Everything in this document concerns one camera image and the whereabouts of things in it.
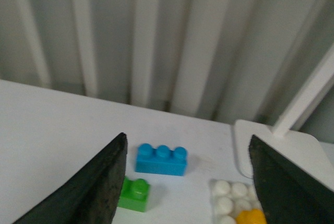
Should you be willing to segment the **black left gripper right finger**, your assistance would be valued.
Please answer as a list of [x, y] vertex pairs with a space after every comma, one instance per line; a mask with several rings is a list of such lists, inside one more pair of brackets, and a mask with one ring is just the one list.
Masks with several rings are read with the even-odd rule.
[[248, 153], [268, 223], [333, 223], [333, 191], [256, 135]]

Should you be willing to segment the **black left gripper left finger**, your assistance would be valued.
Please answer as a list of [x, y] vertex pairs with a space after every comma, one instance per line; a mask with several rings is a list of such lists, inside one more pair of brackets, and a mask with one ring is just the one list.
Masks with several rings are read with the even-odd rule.
[[111, 223], [126, 171], [127, 136], [118, 134], [64, 185], [16, 223]]

